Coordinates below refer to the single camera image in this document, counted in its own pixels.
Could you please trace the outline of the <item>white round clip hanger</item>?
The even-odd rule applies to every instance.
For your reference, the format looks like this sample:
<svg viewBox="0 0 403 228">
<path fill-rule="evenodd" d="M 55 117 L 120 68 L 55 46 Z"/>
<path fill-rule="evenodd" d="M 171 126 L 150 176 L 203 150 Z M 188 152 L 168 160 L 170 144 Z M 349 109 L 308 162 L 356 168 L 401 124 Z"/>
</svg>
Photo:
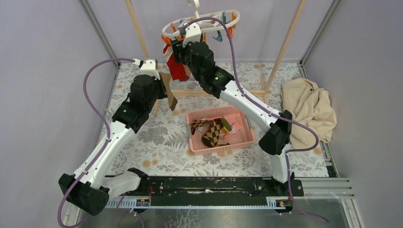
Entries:
<svg viewBox="0 0 403 228">
<path fill-rule="evenodd" d="M 234 29 L 240 20 L 240 12 L 234 9 L 222 10 L 207 14 L 199 14 L 198 10 L 200 2 L 198 0 L 187 0 L 187 4 L 192 7 L 193 15 L 186 18 L 174 20 L 162 29 L 162 35 L 168 38 L 178 37 L 181 35 L 179 28 L 185 26 L 195 19 L 203 18 L 196 23 L 199 25 L 202 34 L 214 31 Z"/>
</svg>

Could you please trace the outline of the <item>pink basket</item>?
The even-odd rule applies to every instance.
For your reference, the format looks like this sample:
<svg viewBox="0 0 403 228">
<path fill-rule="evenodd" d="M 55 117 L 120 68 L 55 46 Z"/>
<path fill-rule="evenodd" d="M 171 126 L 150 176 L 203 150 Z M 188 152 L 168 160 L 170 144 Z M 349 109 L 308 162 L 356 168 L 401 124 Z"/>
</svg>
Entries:
<svg viewBox="0 0 403 228">
<path fill-rule="evenodd" d="M 246 115 L 234 106 L 188 112 L 186 122 L 195 155 L 243 149 L 255 141 Z"/>
</svg>

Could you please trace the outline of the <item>tan ribbed sock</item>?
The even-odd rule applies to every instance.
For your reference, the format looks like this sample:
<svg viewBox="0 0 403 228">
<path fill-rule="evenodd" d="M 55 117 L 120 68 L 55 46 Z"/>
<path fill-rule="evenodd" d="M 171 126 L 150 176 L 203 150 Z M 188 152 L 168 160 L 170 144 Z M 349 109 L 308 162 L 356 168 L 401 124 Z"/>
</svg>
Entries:
<svg viewBox="0 0 403 228">
<path fill-rule="evenodd" d="M 159 75 L 160 75 L 160 79 L 162 80 L 163 86 L 166 91 L 169 107 L 170 107 L 171 111 L 174 111 L 178 101 L 177 101 L 176 97 L 173 95 L 172 90 L 170 88 L 170 81 L 171 81 L 172 76 L 168 73 L 163 73 L 163 72 L 159 72 Z"/>
</svg>

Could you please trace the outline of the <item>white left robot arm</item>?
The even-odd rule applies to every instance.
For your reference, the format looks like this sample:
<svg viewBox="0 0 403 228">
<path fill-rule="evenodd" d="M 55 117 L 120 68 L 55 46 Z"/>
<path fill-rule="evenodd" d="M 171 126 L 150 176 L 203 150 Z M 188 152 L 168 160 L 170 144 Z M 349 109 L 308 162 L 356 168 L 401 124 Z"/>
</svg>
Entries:
<svg viewBox="0 0 403 228">
<path fill-rule="evenodd" d="M 128 191 L 135 195 L 147 191 L 147 175 L 136 168 L 130 168 L 112 178 L 106 178 L 106 173 L 122 148 L 148 120 L 155 101 L 167 97 L 168 87 L 169 82 L 162 78 L 149 75 L 137 75 L 134 78 L 130 93 L 108 125 L 103 143 L 93 150 L 73 174 L 60 177 L 58 183 L 67 202 L 96 216 L 106 207 L 109 199 Z"/>
</svg>

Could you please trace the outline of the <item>beige striped maroon sock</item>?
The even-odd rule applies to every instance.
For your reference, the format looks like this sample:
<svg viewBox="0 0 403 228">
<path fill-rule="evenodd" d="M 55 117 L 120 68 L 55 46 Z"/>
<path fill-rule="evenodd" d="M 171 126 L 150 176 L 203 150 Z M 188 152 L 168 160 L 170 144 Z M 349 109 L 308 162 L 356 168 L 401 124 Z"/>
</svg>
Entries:
<svg viewBox="0 0 403 228">
<path fill-rule="evenodd" d="M 229 122 L 221 117 L 219 120 L 219 136 L 225 136 L 232 131 L 232 127 Z"/>
</svg>

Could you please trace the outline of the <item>pink patterned sock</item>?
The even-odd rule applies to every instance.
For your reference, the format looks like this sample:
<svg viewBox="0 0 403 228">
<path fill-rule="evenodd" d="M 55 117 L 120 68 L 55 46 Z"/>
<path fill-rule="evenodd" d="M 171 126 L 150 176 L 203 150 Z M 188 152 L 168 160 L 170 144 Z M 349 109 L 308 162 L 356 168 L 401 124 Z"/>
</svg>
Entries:
<svg viewBox="0 0 403 228">
<path fill-rule="evenodd" d="M 219 123 L 220 118 L 212 119 L 212 118 L 203 118 L 202 120 L 213 120 L 215 123 Z M 241 126 L 237 121 L 230 123 L 232 127 L 232 131 L 225 136 L 219 136 L 220 139 L 226 139 L 231 137 L 232 135 L 236 134 L 240 129 Z M 204 126 L 199 126 L 197 130 L 202 134 L 207 133 L 213 127 L 213 123 L 207 123 Z"/>
</svg>

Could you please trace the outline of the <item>brown yellow argyle sock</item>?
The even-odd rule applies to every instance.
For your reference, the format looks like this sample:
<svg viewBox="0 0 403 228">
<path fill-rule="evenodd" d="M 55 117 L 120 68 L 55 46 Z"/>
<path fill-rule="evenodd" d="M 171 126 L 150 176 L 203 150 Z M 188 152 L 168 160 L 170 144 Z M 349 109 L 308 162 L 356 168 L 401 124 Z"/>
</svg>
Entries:
<svg viewBox="0 0 403 228">
<path fill-rule="evenodd" d="M 199 126 L 204 126 L 207 123 L 213 123 L 213 127 L 202 136 L 202 142 L 209 148 L 230 145 L 229 142 L 219 138 L 219 124 L 213 120 L 193 120 L 190 123 L 191 134 L 194 135 Z"/>
</svg>

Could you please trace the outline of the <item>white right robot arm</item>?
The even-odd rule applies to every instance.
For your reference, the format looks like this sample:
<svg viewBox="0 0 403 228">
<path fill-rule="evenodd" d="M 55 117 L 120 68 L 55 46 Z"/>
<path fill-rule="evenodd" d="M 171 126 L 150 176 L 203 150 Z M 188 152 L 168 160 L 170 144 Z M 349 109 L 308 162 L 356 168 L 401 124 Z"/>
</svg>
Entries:
<svg viewBox="0 0 403 228">
<path fill-rule="evenodd" d="M 291 172 L 286 162 L 290 142 L 291 114 L 266 105 L 244 89 L 226 70 L 218 67 L 214 54 L 205 42 L 171 41 L 176 63 L 189 67 L 204 92 L 221 99 L 243 112 L 265 134 L 259 140 L 260 148 L 269 155 L 272 167 L 273 191 L 280 196 L 291 190 Z"/>
</svg>

